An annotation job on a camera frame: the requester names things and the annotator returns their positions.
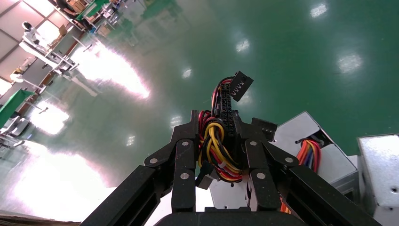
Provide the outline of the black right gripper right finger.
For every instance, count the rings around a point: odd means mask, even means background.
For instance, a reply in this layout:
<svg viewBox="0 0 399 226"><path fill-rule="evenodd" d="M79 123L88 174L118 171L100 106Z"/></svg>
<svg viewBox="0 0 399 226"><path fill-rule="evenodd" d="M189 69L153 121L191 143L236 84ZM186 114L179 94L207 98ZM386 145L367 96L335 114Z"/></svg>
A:
<svg viewBox="0 0 399 226"><path fill-rule="evenodd" d="M299 165L298 159L271 144L260 127L243 122L237 110L233 111L233 121L243 152L248 207L251 211L279 211L281 200L275 181L284 180L286 171Z"/></svg>

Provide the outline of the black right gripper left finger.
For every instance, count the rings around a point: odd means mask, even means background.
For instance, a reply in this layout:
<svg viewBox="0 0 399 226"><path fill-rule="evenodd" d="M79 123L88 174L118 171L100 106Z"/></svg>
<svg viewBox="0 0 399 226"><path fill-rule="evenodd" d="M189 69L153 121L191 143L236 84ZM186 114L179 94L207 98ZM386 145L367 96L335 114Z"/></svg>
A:
<svg viewBox="0 0 399 226"><path fill-rule="evenodd" d="M161 196L171 192L172 212L194 212L195 169L199 151L199 111L191 111L188 123L173 128L168 144L148 156L144 165L155 169Z"/></svg>

